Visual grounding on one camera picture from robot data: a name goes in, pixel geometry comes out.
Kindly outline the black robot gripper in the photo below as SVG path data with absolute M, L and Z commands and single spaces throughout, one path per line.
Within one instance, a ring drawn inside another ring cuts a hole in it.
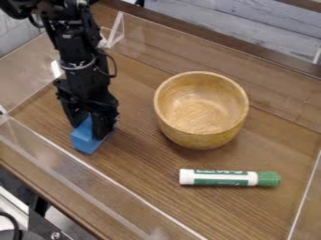
M 76 128 L 91 115 L 92 137 L 103 140 L 114 130 L 119 114 L 119 101 L 110 91 L 115 74 L 110 74 L 107 56 L 78 62 L 60 59 L 59 67 L 66 78 L 56 79 L 54 86 L 70 124 Z

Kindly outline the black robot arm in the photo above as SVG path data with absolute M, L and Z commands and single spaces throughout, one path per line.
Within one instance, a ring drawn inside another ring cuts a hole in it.
M 100 47 L 91 0 L 0 0 L 0 9 L 46 30 L 66 74 L 54 85 L 70 124 L 79 127 L 90 119 L 91 136 L 103 140 L 118 120 L 119 102 L 110 91 L 118 68 Z

